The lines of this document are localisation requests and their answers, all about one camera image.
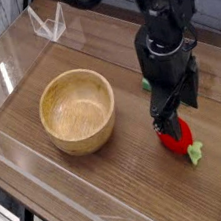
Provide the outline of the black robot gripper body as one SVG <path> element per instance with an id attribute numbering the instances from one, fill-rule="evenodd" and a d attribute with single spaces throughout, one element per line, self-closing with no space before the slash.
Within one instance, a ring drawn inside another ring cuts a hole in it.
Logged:
<path id="1" fill-rule="evenodd" d="M 146 26 L 142 26 L 135 36 L 135 51 L 142 76 L 151 85 L 150 114 L 153 126 L 160 132 L 164 118 L 177 113 L 181 90 L 188 72 L 197 71 L 198 65 L 192 47 L 183 36 L 175 44 L 161 45 L 150 36 Z"/>

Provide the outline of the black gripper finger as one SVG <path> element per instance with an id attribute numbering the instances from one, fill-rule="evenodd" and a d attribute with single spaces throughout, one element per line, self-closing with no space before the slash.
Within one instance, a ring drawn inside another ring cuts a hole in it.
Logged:
<path id="1" fill-rule="evenodd" d="M 176 141 L 181 139 L 182 130 L 179 124 L 177 113 L 174 112 L 167 118 L 164 118 L 160 126 L 160 132 L 162 134 L 167 134 L 168 136 L 174 138 Z"/>
<path id="2" fill-rule="evenodd" d="M 188 72 L 186 79 L 183 84 L 183 88 L 181 90 L 181 101 L 191 106 L 192 108 L 198 108 L 197 99 L 198 99 L 198 72 L 190 71 Z"/>

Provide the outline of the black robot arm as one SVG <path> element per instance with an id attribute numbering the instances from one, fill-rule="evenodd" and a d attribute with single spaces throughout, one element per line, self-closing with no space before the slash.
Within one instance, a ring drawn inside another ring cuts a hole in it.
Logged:
<path id="1" fill-rule="evenodd" d="M 182 137 L 177 109 L 181 103 L 197 107 L 198 65 L 192 53 L 198 40 L 185 40 L 196 30 L 195 0 L 135 0 L 144 23 L 135 36 L 140 70 L 151 88 L 150 114 L 159 133 Z"/>

